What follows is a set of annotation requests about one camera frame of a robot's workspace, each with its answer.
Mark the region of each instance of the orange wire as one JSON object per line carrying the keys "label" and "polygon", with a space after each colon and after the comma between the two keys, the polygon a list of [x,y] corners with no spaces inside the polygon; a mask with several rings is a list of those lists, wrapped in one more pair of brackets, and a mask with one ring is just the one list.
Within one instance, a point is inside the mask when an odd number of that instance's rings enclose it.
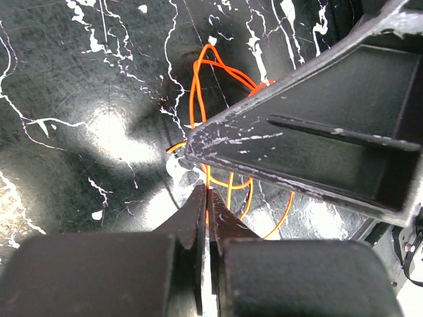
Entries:
{"label": "orange wire", "polygon": [[184,147],[186,145],[186,141],[183,142],[179,142],[175,145],[173,145],[172,147],[170,147],[169,149],[166,150],[166,152],[168,153],[173,153],[175,152],[177,149],[179,149],[180,147]]}
{"label": "orange wire", "polygon": [[279,230],[280,226],[282,226],[282,223],[284,223],[286,217],[288,216],[288,212],[291,209],[293,197],[294,197],[294,192],[291,192],[289,195],[288,204],[286,205],[285,212],[282,215],[282,218],[279,220],[279,223],[276,225],[276,227],[272,231],[270,231],[270,233],[267,236],[265,236],[263,239],[267,240],[272,234],[274,234],[276,231]]}
{"label": "orange wire", "polygon": [[241,220],[241,221],[244,219],[245,215],[250,210],[251,199],[252,199],[252,190],[254,188],[253,184],[254,184],[254,182],[251,180],[251,185],[250,185],[250,190],[249,190],[249,198],[247,200],[247,206],[245,206],[245,210],[244,210],[243,214],[239,217],[239,220]]}
{"label": "orange wire", "polygon": [[[208,59],[204,59],[208,49],[213,51],[214,56],[216,57],[217,61],[211,61],[211,60],[208,60]],[[200,107],[201,121],[203,123],[207,121],[206,107],[204,105],[204,101],[203,101],[203,97],[202,97],[201,84],[200,84],[200,78],[199,78],[199,72],[200,72],[200,68],[201,68],[202,64],[208,64],[208,65],[211,65],[211,66],[216,66],[216,67],[220,67],[220,68],[224,69],[228,74],[230,74],[230,76],[232,76],[233,78],[235,78],[236,80],[238,80],[240,83],[244,84],[248,89],[251,90],[249,96],[254,95],[260,89],[269,85],[269,84],[266,84],[266,83],[261,83],[259,85],[256,85],[256,83],[254,81],[252,81],[252,79],[250,77],[248,77],[246,74],[244,74],[242,71],[235,69],[235,68],[232,68],[232,67],[224,64],[224,62],[220,58],[220,55],[218,54],[216,48],[214,46],[212,46],[211,44],[206,44],[203,47],[203,49],[201,50],[200,56],[198,57],[198,59],[194,62],[193,66],[192,66],[194,74],[193,74],[193,77],[192,77],[191,91],[190,91],[190,98],[189,98],[189,114],[190,114],[191,129],[195,128],[195,123],[196,123],[195,122],[195,112],[194,112],[194,97],[195,97],[195,95],[197,96],[198,105]],[[177,144],[173,145],[171,148],[169,148],[167,150],[167,152],[173,153],[174,151],[176,151],[177,149],[179,149],[181,147],[184,147],[185,145],[186,145],[186,141],[177,143]],[[201,164],[201,169],[206,174],[207,193],[209,191],[211,182],[227,188],[227,208],[229,210],[231,208],[232,191],[233,190],[241,190],[241,189],[244,189],[246,187],[249,187],[247,204],[246,204],[244,212],[240,216],[240,220],[243,220],[245,215],[249,212],[249,209],[250,209],[251,200],[252,200],[252,193],[253,193],[253,190],[254,190],[254,180],[252,178],[248,178],[248,180],[243,184],[233,185],[233,177],[234,177],[233,172],[229,173],[229,181],[228,181],[228,183],[225,183],[225,182],[222,182],[221,180],[215,179],[211,175],[211,168],[210,168],[209,165]],[[286,210],[285,210],[284,214],[282,215],[282,218],[280,219],[280,221],[276,225],[276,227],[272,230],[272,232],[270,232],[268,235],[266,235],[264,237],[264,239],[267,239],[269,236],[271,236],[272,234],[274,234],[276,231],[279,230],[282,223],[285,221],[286,217],[288,216],[288,212],[289,212],[291,205],[292,205],[293,196],[294,196],[294,193],[291,192],[291,194],[289,196],[289,201],[288,201]],[[207,225],[209,223],[208,210],[206,211],[206,223],[207,223]]]}

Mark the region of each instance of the white streak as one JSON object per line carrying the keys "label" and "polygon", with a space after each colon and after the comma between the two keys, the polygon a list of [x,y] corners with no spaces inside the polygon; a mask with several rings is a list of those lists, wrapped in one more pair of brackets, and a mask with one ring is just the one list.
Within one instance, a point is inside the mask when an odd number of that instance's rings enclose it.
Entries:
{"label": "white streak", "polygon": [[9,246],[15,249],[19,249],[20,244],[15,241],[15,234],[12,234],[11,238],[9,239]]}
{"label": "white streak", "polygon": [[313,27],[313,40],[315,41],[316,46],[316,57],[321,54],[319,43],[317,42],[316,32],[319,32],[322,35],[325,35],[328,32],[328,20],[326,19],[325,13],[326,5],[323,7],[321,6],[319,10],[319,20],[322,24],[316,23]]}
{"label": "white streak", "polygon": [[48,130],[47,130],[46,124],[44,124],[43,121],[40,121],[40,122],[37,122],[37,123],[41,127],[41,130],[44,132],[46,137],[50,138],[50,136],[48,135]]}
{"label": "white streak", "polygon": [[133,177],[134,177],[134,185],[135,185],[135,189],[137,190],[138,189],[138,184],[137,184],[137,182],[135,181],[135,171],[134,171],[134,169],[132,168],[132,166],[131,166],[131,164],[130,163],[128,163],[128,167],[131,169],[131,171],[132,171],[132,175],[133,175]]}
{"label": "white streak", "polygon": [[140,5],[138,7],[138,10],[140,10],[144,14],[147,13],[147,11],[148,11],[147,5]]}
{"label": "white streak", "polygon": [[295,7],[293,6],[292,0],[283,0],[280,3],[280,6],[285,13],[286,17],[288,18],[288,22],[291,24],[292,28],[292,38],[295,43],[295,46],[297,48],[297,52],[299,55],[299,62],[301,64],[305,63],[304,58],[301,56],[301,47],[299,46],[298,40],[295,37],[295,27],[294,27],[294,21],[295,21]]}
{"label": "white streak", "polygon": [[213,26],[213,22],[212,22],[212,18],[219,20],[220,22],[220,18],[219,17],[215,17],[214,15],[209,15],[209,23]]}
{"label": "white streak", "polygon": [[88,125],[85,122],[69,123],[69,122],[62,121],[62,120],[56,119],[56,118],[42,118],[42,119],[37,119],[37,120],[31,120],[31,122],[28,122],[27,125],[36,124],[36,123],[38,125],[40,125],[40,124],[44,124],[45,121],[54,121],[54,122],[57,122],[57,123],[67,125],[68,127],[79,127],[81,125],[84,125],[86,128],[88,128]]}
{"label": "white streak", "polygon": [[103,4],[100,0],[100,10],[101,10],[101,19],[103,20],[103,29],[104,29],[104,41],[107,44],[107,31],[106,31],[106,22],[104,21],[104,12],[103,12]]}
{"label": "white streak", "polygon": [[179,120],[179,117],[178,117],[178,114],[177,114],[177,108],[178,108],[178,105],[179,105],[179,100],[184,95],[185,91],[184,91],[184,87],[181,85],[181,83],[178,82],[175,78],[173,78],[172,73],[171,73],[172,72],[172,63],[171,63],[171,61],[169,61],[169,57],[167,55],[167,44],[168,44],[169,40],[171,39],[172,32],[175,31],[175,29],[176,29],[176,18],[178,17],[178,6],[175,5],[172,2],[172,0],[169,0],[169,3],[174,7],[176,13],[175,13],[175,16],[172,18],[173,26],[169,30],[169,33],[167,34],[167,37],[166,37],[166,40],[165,40],[165,45],[164,45],[164,47],[165,47],[165,57],[166,57],[166,61],[167,61],[167,64],[168,64],[167,74],[168,74],[169,78],[171,79],[171,81],[174,84],[176,84],[177,86],[179,86],[179,90],[178,90],[179,94],[178,94],[178,96],[176,97],[176,100],[175,100],[175,105],[173,107],[173,114],[166,111],[163,107],[160,109],[160,112],[162,114],[168,114],[168,115],[172,116],[173,122],[178,125],[179,130],[181,130],[181,132],[182,132],[183,138],[186,139],[185,131],[183,130],[182,126],[180,125],[180,120]]}
{"label": "white streak", "polygon": [[[220,22],[220,18],[219,17],[215,17],[214,15],[209,15],[209,23],[212,25],[212,26],[214,26],[213,25],[213,21],[212,21],[212,18],[214,18],[214,19],[216,19],[216,20],[218,20],[219,22]],[[225,36],[223,33],[221,33],[221,32],[219,32],[219,31],[216,31],[222,38],[224,38],[225,40],[227,40],[227,41],[231,41],[231,40],[233,40],[234,39],[234,37],[233,36],[231,36],[230,38],[228,38],[227,36]],[[213,46],[215,46],[215,44],[213,44],[213,43],[211,43],[210,42],[210,36],[209,36],[209,43],[211,44],[211,45],[213,45]]]}
{"label": "white streak", "polygon": [[102,203],[103,209],[108,207],[107,193],[112,193],[112,192],[105,191],[100,186],[98,186],[93,180],[91,180],[89,177],[88,177],[88,181],[90,182],[91,186],[96,188],[98,192],[100,193],[100,195],[103,197],[103,203]]}
{"label": "white streak", "polygon": [[260,44],[257,43],[260,39],[256,36],[255,32],[251,30],[250,23],[252,21],[252,11],[250,20],[245,23],[245,26],[247,27],[247,30],[250,32],[250,39],[247,42],[247,45],[250,47],[249,50],[253,54],[254,58],[256,59],[258,70],[260,71],[260,80],[262,83],[268,83],[267,79],[267,71],[263,63],[262,59],[262,49],[260,47]]}
{"label": "white streak", "polygon": [[76,2],[87,7],[94,7],[96,0],[76,0]]}
{"label": "white streak", "polygon": [[271,139],[273,137],[279,137],[283,135],[283,132],[270,134],[270,135],[252,135],[250,137],[240,137],[239,139],[230,139],[229,137],[216,137],[207,145],[203,146],[203,149],[208,149],[209,147],[213,147],[214,145],[218,145],[222,142],[229,143],[229,144],[243,144],[244,141],[250,140],[261,140],[261,139]]}
{"label": "white streak", "polygon": [[295,60],[294,60],[294,56],[293,56],[293,50],[292,50],[291,42],[289,41],[289,36],[288,36],[287,32],[282,27],[282,20],[280,20],[278,18],[278,15],[276,14],[276,8],[275,8],[274,0],[272,0],[272,10],[273,10],[273,14],[274,14],[274,16],[275,16],[275,18],[276,18],[276,20],[278,21],[278,24],[279,24],[279,27],[277,27],[277,29],[280,28],[285,35],[286,46],[288,47],[288,54],[289,54],[289,58],[291,59],[293,68],[297,69],[297,66],[295,65]]}
{"label": "white streak", "polygon": [[220,12],[222,12],[223,14],[225,14],[225,13],[223,12],[223,9],[222,9],[222,6],[221,6],[221,5],[217,5],[217,8],[219,9],[219,11],[220,11]]}

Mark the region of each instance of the white veining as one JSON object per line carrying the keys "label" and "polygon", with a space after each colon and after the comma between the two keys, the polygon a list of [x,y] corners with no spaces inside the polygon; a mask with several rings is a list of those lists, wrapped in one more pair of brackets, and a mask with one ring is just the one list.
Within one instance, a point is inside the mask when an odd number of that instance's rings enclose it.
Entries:
{"label": "white veining", "polygon": [[300,62],[300,64],[304,64],[305,60],[304,58],[301,56],[301,47],[299,46],[297,37],[295,36],[295,26],[294,26],[294,22],[295,22],[295,7],[293,6],[293,2],[292,0],[283,0],[280,3],[280,6],[283,10],[283,12],[285,13],[288,22],[291,24],[291,28],[292,28],[292,38],[293,38],[293,42],[297,48],[297,52],[298,52],[298,56],[299,56],[299,60],[298,62]]}
{"label": "white veining", "polygon": [[91,180],[91,178],[88,177],[88,181],[90,183],[90,185],[94,188],[96,188],[99,192],[99,194],[103,197],[103,202],[102,202],[102,209],[100,211],[96,211],[95,213],[92,213],[91,215],[93,216],[93,219],[95,220],[101,220],[103,218],[103,213],[104,210],[108,207],[108,198],[107,198],[107,194],[113,194],[113,192],[108,192],[104,189],[102,189],[99,185],[97,185],[93,180]]}
{"label": "white veining", "polygon": [[23,113],[15,106],[15,104],[13,104],[13,102],[11,101],[11,99],[9,98],[9,96],[3,92],[3,87],[2,87],[3,80],[6,79],[8,76],[12,75],[13,72],[15,71],[15,69],[17,67],[17,64],[18,64],[18,57],[17,57],[17,55],[15,53],[15,50],[13,49],[13,47],[12,47],[12,45],[10,43],[9,35],[4,31],[3,23],[2,23],[1,20],[0,20],[0,29],[3,31],[3,33],[4,33],[5,37],[6,37],[6,40],[4,40],[3,37],[0,36],[0,42],[2,43],[4,49],[6,50],[6,54],[7,54],[7,66],[6,66],[5,70],[4,70],[4,72],[0,75],[0,99],[5,99],[7,101],[7,103],[9,104],[9,106],[13,109],[13,111],[15,111],[16,114],[19,116],[19,120],[20,120],[20,123],[22,125],[22,129],[24,130],[26,136],[32,142],[37,143],[39,145],[43,145],[44,147],[47,147],[49,149],[57,149],[57,150],[64,151],[64,149],[62,149],[62,148],[53,147],[51,145],[47,145],[47,144],[45,144],[43,142],[40,142],[40,141],[35,140],[29,134],[26,126],[28,124],[37,123],[41,127],[41,129],[43,130],[43,132],[48,136],[48,132],[46,132],[47,128],[45,127],[45,124],[44,124],[45,121],[47,121],[47,120],[56,121],[56,122],[60,122],[60,123],[63,123],[63,124],[70,125],[70,126],[72,126],[72,124],[67,123],[67,122],[63,122],[63,121],[58,120],[58,119],[55,119],[55,118],[38,119],[38,120],[29,119],[29,118],[27,118],[27,117],[25,117],[23,115]]}
{"label": "white veining", "polygon": [[182,128],[182,126],[180,124],[180,120],[179,120],[178,112],[177,112],[178,111],[177,108],[178,108],[178,105],[179,105],[179,100],[184,95],[185,90],[184,90],[184,87],[181,85],[181,83],[178,82],[175,78],[173,78],[173,76],[171,74],[171,72],[172,72],[172,63],[169,60],[169,57],[167,55],[167,45],[168,45],[168,42],[171,39],[172,32],[176,30],[176,18],[178,17],[178,6],[176,4],[174,4],[172,2],[172,0],[169,0],[169,3],[174,7],[174,9],[175,9],[176,12],[175,12],[174,17],[172,18],[172,22],[173,22],[172,28],[169,30],[169,33],[167,34],[167,37],[166,37],[166,40],[165,40],[165,45],[164,45],[164,47],[165,47],[165,57],[166,57],[167,65],[168,65],[168,67],[167,67],[167,74],[168,74],[169,78],[171,79],[171,81],[176,86],[179,87],[179,89],[177,90],[177,91],[179,91],[179,93],[178,93],[178,96],[176,96],[175,105],[172,107],[173,113],[165,110],[163,107],[161,107],[160,111],[161,111],[162,114],[168,114],[168,115],[170,115],[172,117],[173,122],[177,124],[179,130],[182,132],[182,137],[184,139],[186,139],[185,131],[183,130],[183,128]]}
{"label": "white veining", "polygon": [[283,19],[279,19],[278,18],[278,14],[276,13],[276,8],[275,8],[274,0],[272,0],[272,10],[273,10],[273,14],[274,14],[276,20],[278,21],[278,27],[277,27],[277,29],[280,28],[282,30],[282,32],[284,33],[284,35],[285,35],[286,46],[288,48],[288,54],[289,54],[289,58],[291,59],[292,66],[293,66],[294,69],[297,69],[297,66],[295,65],[295,58],[294,58],[294,55],[293,55],[293,50],[292,50],[291,42],[289,41],[289,36],[288,36],[287,32],[285,31],[284,27],[282,26],[282,20]]}
{"label": "white veining", "polygon": [[316,56],[319,56],[321,54],[319,43],[317,42],[316,32],[325,35],[328,32],[328,20],[325,16],[326,13],[326,5],[321,6],[319,10],[319,20],[320,24],[316,23],[313,27],[313,40],[315,41],[316,46]]}
{"label": "white veining", "polygon": [[256,10],[252,10],[250,7],[250,20],[246,21],[245,26],[247,27],[248,32],[250,33],[251,37],[249,38],[249,41],[247,42],[247,45],[249,46],[249,50],[254,56],[258,70],[260,71],[260,80],[262,83],[268,83],[267,79],[267,70],[264,66],[263,58],[262,58],[262,49],[260,47],[260,38],[257,37],[254,30],[251,29],[250,23],[253,19],[253,13]]}

